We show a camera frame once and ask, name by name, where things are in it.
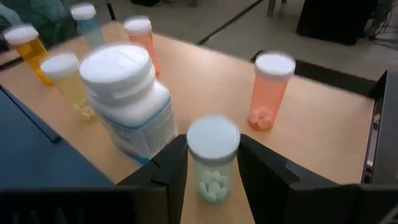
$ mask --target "wooden table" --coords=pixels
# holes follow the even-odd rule
[[[103,27],[108,43],[127,41],[121,24]],[[253,65],[218,52],[154,35],[160,81],[170,90],[180,133],[209,113],[231,118],[240,131],[288,159],[340,184],[361,178],[373,100],[300,77],[289,82],[275,126],[268,133],[246,123],[254,82]],[[83,39],[52,52],[89,52]],[[3,85],[114,183],[137,166],[112,144],[100,122],[83,124],[55,88],[43,86],[22,63],[0,73]],[[254,223],[234,164],[231,196],[222,205],[202,202],[189,157],[182,223]]]

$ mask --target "child-resistant cap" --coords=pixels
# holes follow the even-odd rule
[[[37,36],[39,33],[31,24],[14,26],[4,32],[5,40],[11,45],[26,44]]]
[[[134,16],[124,22],[124,28],[128,35],[141,35],[149,33],[152,25],[147,16]]]
[[[80,65],[88,92],[98,101],[133,96],[155,80],[148,52],[138,45],[102,47]]]
[[[90,3],[79,3],[70,8],[70,13],[76,21],[91,19],[96,15],[95,8]]]
[[[53,80],[65,78],[79,71],[80,62],[73,53],[51,56],[44,60],[40,69]]]
[[[241,136],[236,125],[228,118],[210,115],[196,120],[187,134],[192,157],[208,166],[222,166],[236,155]]]
[[[293,77],[295,60],[282,52],[261,54],[256,59],[256,75],[277,82],[286,82]]]

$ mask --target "bottle label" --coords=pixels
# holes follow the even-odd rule
[[[101,117],[114,143],[141,164],[149,162],[176,137],[171,98],[137,126],[126,126],[103,115]]]

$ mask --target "gray floor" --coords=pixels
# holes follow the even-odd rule
[[[203,0],[201,6],[181,7],[160,4],[143,7],[128,0],[110,0],[118,20],[146,14],[154,31],[192,43],[210,34],[255,0]],[[279,16],[266,17],[268,1],[260,3],[242,18],[219,33],[205,46],[249,60],[258,50],[283,50],[295,58],[360,77],[377,80],[385,69],[398,69],[398,52],[360,40],[352,47],[298,36],[295,28],[303,0],[288,0]],[[102,23],[109,21],[104,7],[98,10]]]

